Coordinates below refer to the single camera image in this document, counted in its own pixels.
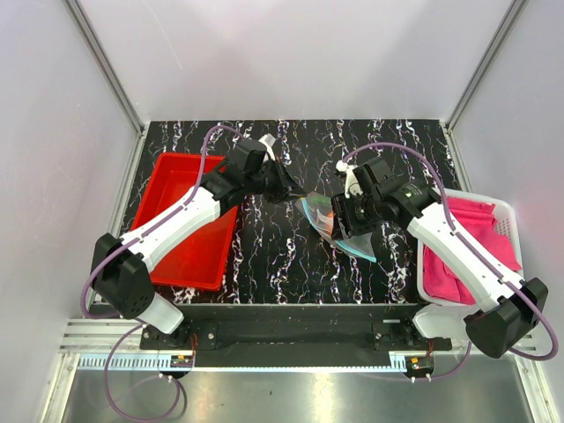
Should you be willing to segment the clear zip top bag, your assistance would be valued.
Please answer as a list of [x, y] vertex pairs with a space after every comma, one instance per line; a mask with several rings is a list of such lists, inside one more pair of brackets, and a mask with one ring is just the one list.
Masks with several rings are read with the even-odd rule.
[[[310, 192], [305, 197], [296, 200], [294, 205], [321, 238], [332, 247], [350, 257], [364, 259], [371, 263], [377, 262], [371, 244], [371, 234], [354, 235], [353, 237], [343, 235], [329, 197]], [[322, 222], [320, 215], [329, 212], [334, 213], [333, 221]]]

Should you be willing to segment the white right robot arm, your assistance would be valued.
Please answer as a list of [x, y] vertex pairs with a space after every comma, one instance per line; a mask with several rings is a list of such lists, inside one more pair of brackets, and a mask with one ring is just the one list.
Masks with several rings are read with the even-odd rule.
[[434, 252], [462, 282], [471, 305], [433, 299], [400, 327], [405, 346], [420, 349], [431, 338], [471, 341], [483, 354], [499, 358], [534, 329], [548, 294], [538, 278], [524, 280], [498, 260], [445, 210], [438, 189], [392, 173], [384, 159], [360, 166], [340, 160], [345, 190], [331, 199], [334, 240], [375, 234], [383, 221], [397, 224]]

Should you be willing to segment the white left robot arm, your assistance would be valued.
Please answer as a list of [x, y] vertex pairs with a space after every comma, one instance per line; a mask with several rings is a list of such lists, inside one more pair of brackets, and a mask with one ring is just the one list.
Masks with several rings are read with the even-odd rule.
[[157, 217], [119, 238], [101, 236], [89, 285], [119, 316], [156, 328], [170, 348], [184, 347], [190, 327], [180, 309], [155, 292], [150, 274], [183, 241], [248, 197], [259, 195], [279, 204], [306, 195], [272, 150], [275, 141], [271, 134], [242, 139]]

